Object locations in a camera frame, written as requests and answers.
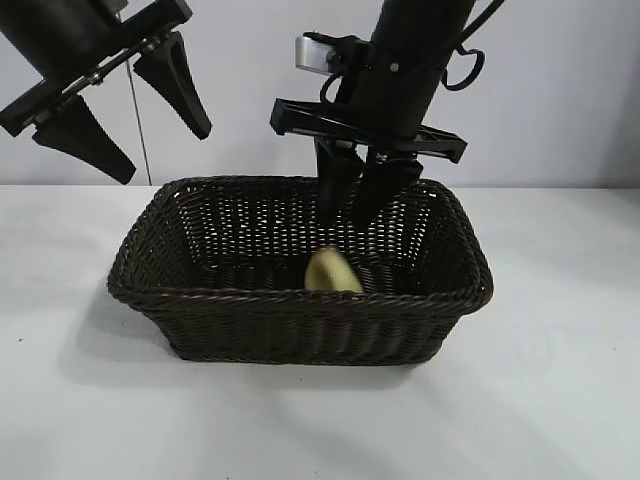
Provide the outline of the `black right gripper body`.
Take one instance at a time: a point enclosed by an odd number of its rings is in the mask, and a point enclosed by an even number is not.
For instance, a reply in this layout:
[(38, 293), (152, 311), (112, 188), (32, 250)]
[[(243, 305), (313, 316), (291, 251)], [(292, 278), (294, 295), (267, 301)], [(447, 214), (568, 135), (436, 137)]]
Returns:
[(440, 81), (436, 71), (412, 70), (353, 35), (302, 34), (295, 40), (295, 63), (327, 79), (317, 102), (275, 100), (270, 126), (276, 134), (461, 160), (467, 146), (462, 138), (422, 124)]

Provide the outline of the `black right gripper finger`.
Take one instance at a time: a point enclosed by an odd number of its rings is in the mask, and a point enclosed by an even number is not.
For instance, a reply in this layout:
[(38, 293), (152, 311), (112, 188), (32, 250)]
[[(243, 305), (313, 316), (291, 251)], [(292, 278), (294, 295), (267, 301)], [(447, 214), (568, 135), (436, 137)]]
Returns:
[(366, 229), (402, 190), (420, 178), (422, 171), (415, 153), (369, 149), (352, 207), (356, 229)]
[(342, 209), (352, 185), (363, 172), (363, 160), (352, 142), (315, 137), (319, 182), (317, 216), (330, 225)]

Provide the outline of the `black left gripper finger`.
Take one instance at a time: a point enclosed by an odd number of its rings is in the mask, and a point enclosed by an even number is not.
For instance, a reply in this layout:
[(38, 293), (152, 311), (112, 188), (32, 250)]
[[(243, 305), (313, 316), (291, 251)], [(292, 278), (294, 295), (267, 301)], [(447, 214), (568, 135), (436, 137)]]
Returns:
[(133, 65), (134, 72), (150, 85), (200, 140), (211, 133), (211, 120), (197, 93), (188, 65), (184, 40), (170, 32), (145, 50)]
[(36, 125), (32, 139), (40, 146), (73, 156), (120, 184), (128, 184), (136, 167), (101, 127), (84, 98), (73, 95)]

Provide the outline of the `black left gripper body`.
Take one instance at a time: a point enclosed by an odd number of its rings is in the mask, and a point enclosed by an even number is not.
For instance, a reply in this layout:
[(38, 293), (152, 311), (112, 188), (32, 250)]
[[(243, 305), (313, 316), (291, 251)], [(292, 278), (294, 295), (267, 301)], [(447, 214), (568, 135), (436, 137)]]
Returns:
[(153, 1), (126, 20), (123, 1), (4, 1), (1, 32), (41, 75), (6, 106), (1, 125), (18, 136), (44, 110), (97, 83), (133, 55), (186, 23), (184, 1)]

